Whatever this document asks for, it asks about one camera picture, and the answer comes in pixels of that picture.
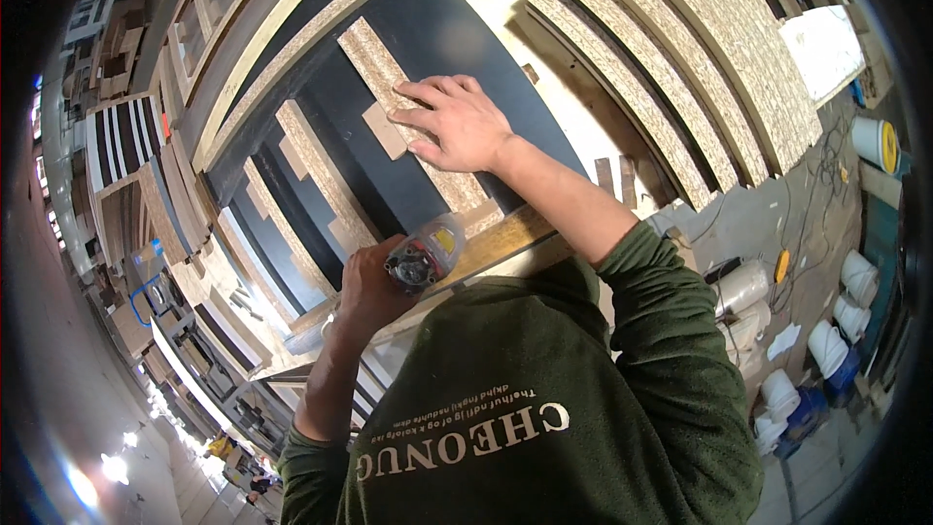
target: power drill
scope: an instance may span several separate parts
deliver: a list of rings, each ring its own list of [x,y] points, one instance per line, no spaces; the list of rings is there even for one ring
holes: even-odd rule
[[[450,213],[419,227],[385,259],[385,270],[409,297],[447,278],[467,243],[464,228]]]

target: fluorescent light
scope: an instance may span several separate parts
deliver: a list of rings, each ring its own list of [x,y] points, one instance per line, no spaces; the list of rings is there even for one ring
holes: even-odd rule
[[[97,507],[97,490],[90,479],[76,468],[68,469],[68,482],[71,483],[72,490],[75,491],[77,498],[81,500],[87,508]]]
[[[114,482],[130,484],[130,479],[126,477],[126,461],[123,461],[123,458],[101,453],[101,460],[104,462],[104,476]]]

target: plastic bucket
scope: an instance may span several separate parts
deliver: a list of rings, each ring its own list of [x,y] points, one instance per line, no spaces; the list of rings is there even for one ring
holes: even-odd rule
[[[726,351],[751,350],[758,333],[763,331],[768,323],[771,322],[771,309],[764,300],[758,300],[747,309],[740,310],[735,314],[738,321],[726,324],[725,321],[717,322],[719,330],[726,336]]]
[[[878,294],[878,268],[865,259],[861,253],[849,250],[843,262],[840,280],[858,306],[867,309]]]
[[[836,369],[836,373],[826,378],[834,391],[843,392],[852,385],[858,375],[858,363],[858,351],[855,348],[849,349],[846,358],[843,359],[843,364]]]
[[[818,428],[829,415],[829,403],[817,388],[801,387],[798,390],[800,405],[787,418],[785,438],[800,442]]]
[[[891,122],[857,117],[852,122],[852,144],[860,157],[887,174],[898,171],[900,148]]]
[[[759,454],[764,456],[777,448],[777,441],[787,430],[787,421],[774,421],[770,414],[755,418],[755,444]]]
[[[846,297],[836,298],[836,304],[832,307],[832,317],[839,322],[839,326],[846,333],[849,342],[853,345],[862,338],[865,329],[868,328],[871,319],[869,309],[859,309]]]
[[[761,396],[775,423],[787,419],[800,403],[800,396],[784,369],[777,369],[761,384]]]
[[[829,321],[816,324],[807,337],[807,347],[824,378],[831,377],[839,369],[849,352],[849,346],[839,336],[839,329],[829,324]]]

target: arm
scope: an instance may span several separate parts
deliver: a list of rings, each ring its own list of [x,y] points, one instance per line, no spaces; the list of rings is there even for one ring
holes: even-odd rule
[[[683,495],[701,521],[747,519],[762,474],[745,425],[742,377],[714,321],[713,291],[610,194],[512,134],[475,79],[431,77],[396,89],[434,108],[390,115],[437,136],[437,143],[413,142],[414,154],[440,169],[492,172],[598,268],[613,290],[617,368]]]
[[[382,264],[403,236],[356,251],[344,264],[341,305],[305,383],[278,464],[285,485],[283,523],[333,522],[350,456],[350,414],[359,357],[372,336],[417,303]]]

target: hand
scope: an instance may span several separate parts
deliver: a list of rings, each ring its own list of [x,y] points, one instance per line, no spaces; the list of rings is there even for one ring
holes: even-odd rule
[[[365,346],[374,334],[418,303],[396,286],[383,264],[405,236],[362,248],[344,264],[344,288],[332,331]]]
[[[417,84],[399,82],[395,89],[434,108],[396,108],[389,113],[393,122],[418,126],[437,136],[439,145],[430,140],[412,142],[409,150],[415,155],[443,170],[495,172],[498,152],[514,134],[505,114],[483,93],[476,78],[436,75]]]

